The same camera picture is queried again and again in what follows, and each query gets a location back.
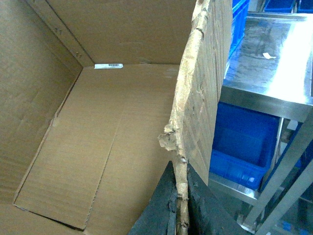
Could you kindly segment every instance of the black material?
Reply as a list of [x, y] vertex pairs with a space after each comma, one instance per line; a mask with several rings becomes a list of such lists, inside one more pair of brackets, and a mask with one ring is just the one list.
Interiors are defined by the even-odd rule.
[[187, 179], [190, 235], [246, 235], [190, 164]]
[[169, 162], [146, 209], [128, 235], [175, 235], [177, 191]]
[[[188, 165], [189, 235], [246, 235], [192, 166]], [[175, 235], [177, 191], [172, 162], [128, 235]]]

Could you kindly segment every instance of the blue storage container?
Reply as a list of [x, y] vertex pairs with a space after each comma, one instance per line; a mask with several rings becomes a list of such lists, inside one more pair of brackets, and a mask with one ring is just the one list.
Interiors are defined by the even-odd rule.
[[258, 189], [269, 170], [279, 118], [219, 103], [210, 172]]
[[313, 13], [313, 0], [300, 0], [297, 13]]
[[231, 26], [231, 45], [229, 56], [235, 51], [245, 35], [246, 17], [250, 0], [233, 0], [233, 23]]
[[265, 5], [266, 12], [291, 13], [295, 0], [269, 0]]

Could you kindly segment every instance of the cardboard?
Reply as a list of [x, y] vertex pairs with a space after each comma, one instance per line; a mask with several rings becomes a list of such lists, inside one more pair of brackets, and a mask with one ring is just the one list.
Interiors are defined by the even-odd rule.
[[9, 204], [0, 204], [1, 235], [81, 235], [80, 231], [42, 216], [22, 211]]
[[[126, 234], [173, 158], [185, 234], [186, 163], [207, 181], [231, 1], [27, 2], [40, 17], [0, 1], [0, 232]], [[126, 65], [84, 68], [71, 90], [93, 62]]]
[[180, 64], [195, 0], [48, 0], [96, 64]]
[[0, 202], [12, 203], [82, 67], [23, 1], [0, 1]]
[[92, 234], [99, 226], [128, 232], [169, 160], [157, 136], [170, 116], [177, 73], [176, 65], [84, 68], [15, 204], [82, 230], [91, 213]]
[[187, 234], [188, 161], [207, 184], [217, 104], [221, 95], [231, 40], [229, 0], [199, 0], [193, 27], [182, 56], [175, 98], [161, 146], [174, 151], [178, 191], [178, 234]]

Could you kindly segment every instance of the barcode label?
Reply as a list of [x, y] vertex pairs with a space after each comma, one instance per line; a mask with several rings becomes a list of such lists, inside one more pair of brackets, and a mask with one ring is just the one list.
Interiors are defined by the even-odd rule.
[[101, 70], [101, 69], [121, 69], [123, 68], [123, 64], [95, 64], [94, 69], [95, 70]]

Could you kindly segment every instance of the stainless steel shelf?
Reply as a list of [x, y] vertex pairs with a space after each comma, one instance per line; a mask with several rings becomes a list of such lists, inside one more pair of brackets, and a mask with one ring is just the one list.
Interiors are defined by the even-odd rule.
[[313, 106], [312, 48], [313, 16], [249, 13], [221, 101], [304, 122]]
[[250, 205], [255, 205], [259, 198], [259, 192], [225, 179], [216, 174], [209, 174], [209, 187], [222, 191], [230, 196], [240, 199]]
[[[263, 53], [274, 58], [266, 59]], [[220, 101], [304, 123], [262, 193], [210, 173], [210, 187], [253, 205], [241, 222], [248, 230], [253, 230], [255, 221], [313, 139], [312, 64], [313, 16], [248, 15], [245, 37], [230, 58]], [[305, 175], [311, 176], [313, 163], [308, 167], [257, 227], [257, 235], [265, 235], [312, 183], [313, 178]]]

